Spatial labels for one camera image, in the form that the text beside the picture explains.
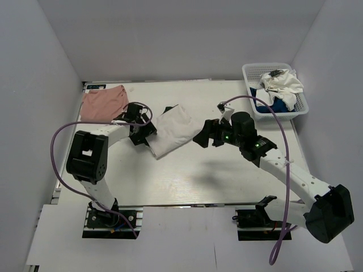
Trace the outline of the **white and green t shirt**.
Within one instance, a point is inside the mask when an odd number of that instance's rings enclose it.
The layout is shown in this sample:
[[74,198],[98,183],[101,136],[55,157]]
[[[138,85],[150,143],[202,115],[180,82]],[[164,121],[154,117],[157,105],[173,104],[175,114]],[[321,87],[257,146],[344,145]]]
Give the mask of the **white and green t shirt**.
[[202,129],[203,123],[176,105],[156,119],[156,134],[146,138],[151,152],[159,159],[189,142]]

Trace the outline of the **blue t shirt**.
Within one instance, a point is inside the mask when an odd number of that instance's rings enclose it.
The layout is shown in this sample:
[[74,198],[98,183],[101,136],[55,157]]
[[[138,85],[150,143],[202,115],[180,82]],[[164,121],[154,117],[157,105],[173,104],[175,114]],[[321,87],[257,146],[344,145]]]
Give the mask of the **blue t shirt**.
[[[256,97],[257,89],[250,88],[250,91],[251,91],[251,95],[253,97]],[[261,104],[259,101],[254,100],[254,104],[255,104],[256,110],[259,113],[270,113],[269,109],[264,104]],[[286,107],[285,103],[279,98],[275,99],[273,104],[270,107],[275,113],[288,112],[288,108]]]

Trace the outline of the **plain white t shirt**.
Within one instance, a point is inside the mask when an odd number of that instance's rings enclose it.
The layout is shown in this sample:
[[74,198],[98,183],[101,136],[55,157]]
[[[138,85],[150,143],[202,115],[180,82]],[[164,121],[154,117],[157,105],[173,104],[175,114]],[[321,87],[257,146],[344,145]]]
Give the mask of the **plain white t shirt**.
[[303,92],[303,84],[296,73],[289,69],[277,69],[262,74],[258,83],[256,98],[271,106],[275,99],[281,99],[288,111],[294,110],[297,95]]

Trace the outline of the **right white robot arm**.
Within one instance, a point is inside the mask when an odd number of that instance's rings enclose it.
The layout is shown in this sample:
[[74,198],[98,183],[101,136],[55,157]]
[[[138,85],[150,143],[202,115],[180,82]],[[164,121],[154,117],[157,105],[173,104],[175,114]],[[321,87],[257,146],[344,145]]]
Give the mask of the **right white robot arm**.
[[307,229],[318,241],[327,244],[354,222],[349,190],[343,185],[331,186],[289,162],[275,143],[258,135],[248,113],[236,112],[229,119],[206,120],[193,141],[203,148],[224,144],[239,148],[246,160],[299,196],[299,202],[285,202],[269,195],[253,210],[238,210],[233,220],[239,228],[268,228],[285,220]]

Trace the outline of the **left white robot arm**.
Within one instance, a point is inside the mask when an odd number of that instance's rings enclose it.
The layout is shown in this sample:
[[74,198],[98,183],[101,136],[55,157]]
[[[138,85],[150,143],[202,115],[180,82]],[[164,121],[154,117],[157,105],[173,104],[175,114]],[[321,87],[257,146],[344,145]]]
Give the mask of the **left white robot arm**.
[[90,208],[107,226],[114,226],[120,219],[117,199],[105,181],[108,149],[125,138],[130,139],[134,146],[148,146],[146,138],[157,133],[145,104],[130,103],[125,108],[111,125],[92,132],[78,130],[66,162],[67,173],[82,184],[92,198]]

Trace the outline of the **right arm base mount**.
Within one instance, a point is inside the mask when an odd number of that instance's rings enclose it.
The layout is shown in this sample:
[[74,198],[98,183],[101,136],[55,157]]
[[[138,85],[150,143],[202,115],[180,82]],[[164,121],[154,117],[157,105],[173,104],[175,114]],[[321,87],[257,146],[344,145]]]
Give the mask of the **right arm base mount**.
[[282,230],[281,221],[264,219],[256,210],[237,210],[232,221],[239,241],[277,241]]

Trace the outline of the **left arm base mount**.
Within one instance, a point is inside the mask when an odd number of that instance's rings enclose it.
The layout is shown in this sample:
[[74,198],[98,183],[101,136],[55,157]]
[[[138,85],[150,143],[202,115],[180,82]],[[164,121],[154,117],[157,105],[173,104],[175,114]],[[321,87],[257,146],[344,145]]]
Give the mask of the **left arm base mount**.
[[[138,235],[142,227],[143,208],[120,206],[119,212],[129,220],[135,233]],[[116,217],[116,220],[113,222],[106,223],[102,219],[100,211],[91,208],[87,209],[82,237],[84,239],[136,239],[131,228],[123,218]]]

